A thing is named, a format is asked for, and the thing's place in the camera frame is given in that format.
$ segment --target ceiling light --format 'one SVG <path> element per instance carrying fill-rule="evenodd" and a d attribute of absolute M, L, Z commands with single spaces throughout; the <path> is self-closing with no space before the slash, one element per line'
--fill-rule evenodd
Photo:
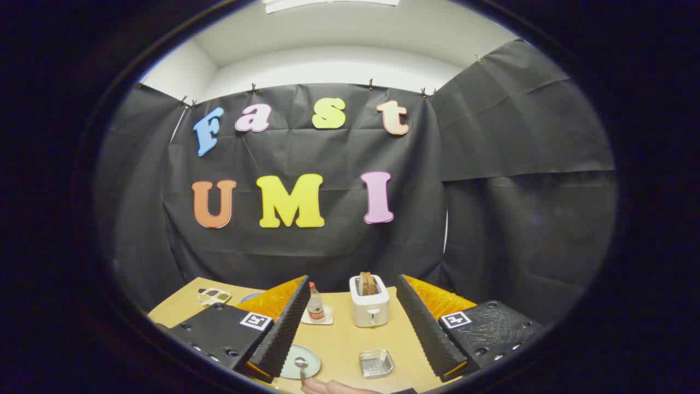
<path fill-rule="evenodd" d="M 397 6 L 399 0 L 263 0 L 265 11 L 269 14 L 299 6 L 319 3 L 337 3 L 341 1 L 353 1 L 355 3 L 383 4 L 385 6 Z"/>

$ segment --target hand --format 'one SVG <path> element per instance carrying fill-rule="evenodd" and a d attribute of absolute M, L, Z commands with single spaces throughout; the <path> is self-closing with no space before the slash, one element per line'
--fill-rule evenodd
<path fill-rule="evenodd" d="M 314 378 L 306 378 L 302 391 L 305 394 L 380 394 L 377 391 L 350 387 L 334 380 L 323 383 Z"/>

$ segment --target wooden table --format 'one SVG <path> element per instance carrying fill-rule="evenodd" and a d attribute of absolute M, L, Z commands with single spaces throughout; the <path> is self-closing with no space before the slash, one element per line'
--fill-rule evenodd
<path fill-rule="evenodd" d="M 204 278 L 194 279 L 156 306 L 148 317 L 173 327 L 204 307 L 197 300 L 198 289 L 215 287 L 231 293 L 229 305 L 237 305 L 248 294 L 261 290 L 227 285 Z M 396 299 L 396 287 L 388 287 L 389 322 L 380 327 L 359 328 L 352 320 L 352 299 L 349 292 L 322 293 L 325 305 L 333 308 L 332 325 L 299 324 L 294 343 L 313 351 L 321 359 L 321 370 L 314 376 L 322 381 L 336 380 L 349 386 L 380 393 L 393 393 L 413 387 L 423 392 L 441 386 L 428 364 L 418 337 Z M 363 351 L 386 349 L 394 361 L 393 371 L 375 379 L 365 379 L 359 355 Z M 275 378 L 272 385 L 289 393 L 301 393 L 300 382 Z"/>

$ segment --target ceiling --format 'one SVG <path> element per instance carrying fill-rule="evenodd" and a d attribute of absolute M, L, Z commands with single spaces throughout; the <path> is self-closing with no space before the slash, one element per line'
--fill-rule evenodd
<path fill-rule="evenodd" d="M 219 66 L 291 48 L 376 46 L 467 67 L 517 37 L 448 0 L 402 0 L 398 6 L 326 3 L 266 14 L 261 1 L 222 19 L 194 40 Z"/>

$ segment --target blue letter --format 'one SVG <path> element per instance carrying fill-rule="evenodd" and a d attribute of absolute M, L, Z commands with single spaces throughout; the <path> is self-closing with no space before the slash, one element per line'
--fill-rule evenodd
<path fill-rule="evenodd" d="M 223 115 L 223 108 L 217 107 L 209 115 L 195 124 L 193 130 L 197 131 L 197 139 L 199 140 L 198 155 L 203 156 L 216 145 L 216 138 L 212 137 L 210 133 L 218 133 L 217 118 L 221 115 Z"/>

